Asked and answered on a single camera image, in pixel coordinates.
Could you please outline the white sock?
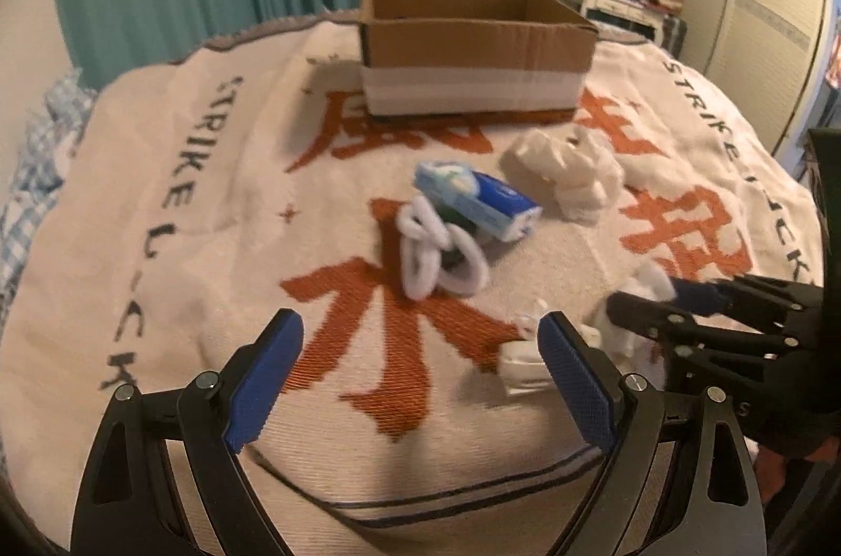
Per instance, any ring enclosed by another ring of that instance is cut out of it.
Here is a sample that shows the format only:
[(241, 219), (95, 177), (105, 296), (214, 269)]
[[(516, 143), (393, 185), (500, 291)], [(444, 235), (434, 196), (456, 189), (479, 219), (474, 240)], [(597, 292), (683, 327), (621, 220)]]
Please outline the white sock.
[(673, 280), (660, 264), (647, 260), (597, 301), (587, 324), (599, 331), (600, 347), (615, 363), (630, 363), (644, 353), (645, 338), (630, 331), (637, 317), (676, 298)]

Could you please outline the white lace cloth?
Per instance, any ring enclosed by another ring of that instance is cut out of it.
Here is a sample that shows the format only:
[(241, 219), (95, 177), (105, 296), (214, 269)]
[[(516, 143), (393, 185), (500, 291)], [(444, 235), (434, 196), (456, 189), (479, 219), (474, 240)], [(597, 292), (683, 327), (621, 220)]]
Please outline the white lace cloth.
[(624, 189), (624, 169), (600, 129), (576, 125), (566, 138), (530, 129), (506, 152), (552, 192), (566, 222), (593, 227)]

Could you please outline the white and green plush toy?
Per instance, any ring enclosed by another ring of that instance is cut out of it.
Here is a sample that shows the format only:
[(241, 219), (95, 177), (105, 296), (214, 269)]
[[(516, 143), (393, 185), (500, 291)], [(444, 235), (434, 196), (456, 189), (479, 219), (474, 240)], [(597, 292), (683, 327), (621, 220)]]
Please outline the white and green plush toy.
[(445, 222), (423, 194), (399, 207), (395, 217), (403, 294), (426, 300), (435, 290), (472, 297), (490, 279), (489, 263), (475, 237)]

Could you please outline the small white plastic item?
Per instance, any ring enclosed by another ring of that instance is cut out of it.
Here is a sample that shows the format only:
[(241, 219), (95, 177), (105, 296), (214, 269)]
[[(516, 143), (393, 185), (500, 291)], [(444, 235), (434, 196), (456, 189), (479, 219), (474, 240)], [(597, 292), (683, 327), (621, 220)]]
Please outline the small white plastic item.
[(542, 393), (555, 389), (552, 375), (540, 355), (537, 331), (540, 320), (549, 313), (549, 305), (542, 298), (513, 317), (517, 337), (507, 341), (497, 351), (497, 375), (509, 398)]

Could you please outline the blue tissue pack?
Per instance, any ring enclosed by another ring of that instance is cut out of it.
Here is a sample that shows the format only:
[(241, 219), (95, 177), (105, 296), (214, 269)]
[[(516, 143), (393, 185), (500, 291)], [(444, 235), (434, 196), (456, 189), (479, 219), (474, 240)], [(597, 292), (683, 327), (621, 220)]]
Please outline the blue tissue pack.
[(462, 162), (420, 162), (413, 183), (433, 203), (455, 210), (502, 243), (529, 236), (543, 214), (526, 194)]

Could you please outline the cream louvered wardrobe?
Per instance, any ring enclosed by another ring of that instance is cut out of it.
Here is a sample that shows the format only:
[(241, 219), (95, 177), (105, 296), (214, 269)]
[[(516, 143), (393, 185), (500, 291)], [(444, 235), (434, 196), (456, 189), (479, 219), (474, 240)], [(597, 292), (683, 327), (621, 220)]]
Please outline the cream louvered wardrobe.
[(717, 85), (771, 153), (815, 76), (831, 0), (683, 0), (680, 60)]

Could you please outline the cream blanket with red characters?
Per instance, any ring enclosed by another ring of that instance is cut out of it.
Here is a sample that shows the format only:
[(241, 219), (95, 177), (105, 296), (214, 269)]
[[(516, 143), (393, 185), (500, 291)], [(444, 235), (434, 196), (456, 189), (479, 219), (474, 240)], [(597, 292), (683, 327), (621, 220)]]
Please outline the cream blanket with red characters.
[[(241, 462), (299, 554), (542, 554), (599, 454), (552, 389), (512, 397), (497, 353), (539, 308), (589, 317), (641, 265), (819, 283), (813, 197), (733, 102), (657, 46), (597, 45), (567, 139), (601, 130), (627, 180), (566, 222), (513, 156), (512, 125), (385, 129), (358, 34), (322, 22), (133, 70), (93, 114), (38, 226), (2, 342), (2, 438), (18, 502), (66, 543), (112, 391), (180, 388), (281, 308), (304, 349)], [(425, 160), (543, 204), (470, 298), (409, 300), (396, 215)]]

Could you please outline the white dressing table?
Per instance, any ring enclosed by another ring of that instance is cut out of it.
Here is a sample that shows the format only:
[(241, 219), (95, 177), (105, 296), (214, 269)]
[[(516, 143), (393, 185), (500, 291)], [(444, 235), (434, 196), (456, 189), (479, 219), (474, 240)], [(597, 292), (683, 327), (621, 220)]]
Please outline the white dressing table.
[(634, 0), (559, 0), (593, 22), (611, 24), (649, 38), (663, 46), (664, 41), (681, 31), (683, 21), (670, 12)]

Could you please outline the brown cardboard box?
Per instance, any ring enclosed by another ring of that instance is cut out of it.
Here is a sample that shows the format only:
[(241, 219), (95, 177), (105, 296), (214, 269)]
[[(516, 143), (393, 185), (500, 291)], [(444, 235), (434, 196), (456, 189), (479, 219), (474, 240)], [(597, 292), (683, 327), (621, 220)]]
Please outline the brown cardboard box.
[(382, 118), (576, 109), (599, 41), (557, 0), (362, 0), (358, 25)]

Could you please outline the blue plaid cloth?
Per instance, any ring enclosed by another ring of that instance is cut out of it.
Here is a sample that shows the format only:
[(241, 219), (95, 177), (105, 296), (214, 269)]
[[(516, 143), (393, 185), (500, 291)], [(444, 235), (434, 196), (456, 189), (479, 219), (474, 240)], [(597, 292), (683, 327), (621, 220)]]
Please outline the blue plaid cloth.
[(69, 70), (27, 122), (16, 169), (2, 200), (2, 323), (6, 323), (38, 227), (56, 206), (96, 106), (97, 92)]

